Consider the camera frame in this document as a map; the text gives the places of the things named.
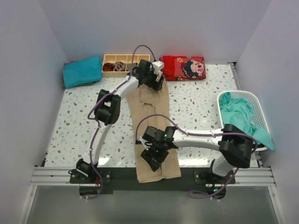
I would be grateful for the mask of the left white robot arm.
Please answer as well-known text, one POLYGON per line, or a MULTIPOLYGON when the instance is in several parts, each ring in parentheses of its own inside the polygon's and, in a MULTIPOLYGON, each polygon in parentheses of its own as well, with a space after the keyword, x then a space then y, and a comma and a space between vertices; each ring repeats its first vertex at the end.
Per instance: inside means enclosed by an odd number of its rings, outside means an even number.
POLYGON ((161 90, 164 81, 163 68, 164 63, 161 61, 150 62, 142 59, 118 86, 108 91, 102 89, 99 92, 96 105, 87 115, 88 119, 97 122, 95 133, 87 152, 77 162, 76 174, 72 174, 72 177, 78 177, 86 183, 96 180, 96 177, 99 176, 96 167, 99 162, 100 150, 110 128, 120 116, 122 99, 142 85, 154 91, 161 90))

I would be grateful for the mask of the beige t shirt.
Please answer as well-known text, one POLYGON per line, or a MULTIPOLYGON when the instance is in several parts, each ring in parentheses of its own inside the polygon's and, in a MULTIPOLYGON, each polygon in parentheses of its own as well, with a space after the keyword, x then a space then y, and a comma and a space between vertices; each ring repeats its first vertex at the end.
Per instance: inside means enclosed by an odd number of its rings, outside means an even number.
MULTIPOLYGON (((170 126, 169 120, 161 116, 153 116, 144 120, 140 126, 138 123, 145 117, 154 114, 170 116, 170 100, 167 83, 164 81, 162 89, 155 91, 152 88, 141 85, 138 89, 126 96, 130 115, 132 118, 134 134, 142 136, 148 126, 165 130, 170 126)), ((170 149, 165 161, 157 171, 152 171, 149 164, 141 157, 143 145, 135 145, 136 173, 139 183, 157 182, 162 179, 172 179, 181 176, 176 149, 170 149)))

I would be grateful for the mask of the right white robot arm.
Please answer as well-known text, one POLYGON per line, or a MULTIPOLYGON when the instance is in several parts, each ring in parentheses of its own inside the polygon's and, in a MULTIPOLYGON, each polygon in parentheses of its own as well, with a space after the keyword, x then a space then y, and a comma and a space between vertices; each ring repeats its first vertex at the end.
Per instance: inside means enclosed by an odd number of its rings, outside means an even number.
POLYGON ((144 146, 141 157, 153 171, 157 171, 171 149, 195 147, 221 153, 207 171, 199 174, 206 183, 219 183, 229 177, 234 168, 249 168, 251 154, 257 143, 253 138, 232 124, 211 131, 184 130, 168 126, 164 130, 149 126, 137 143, 144 146))

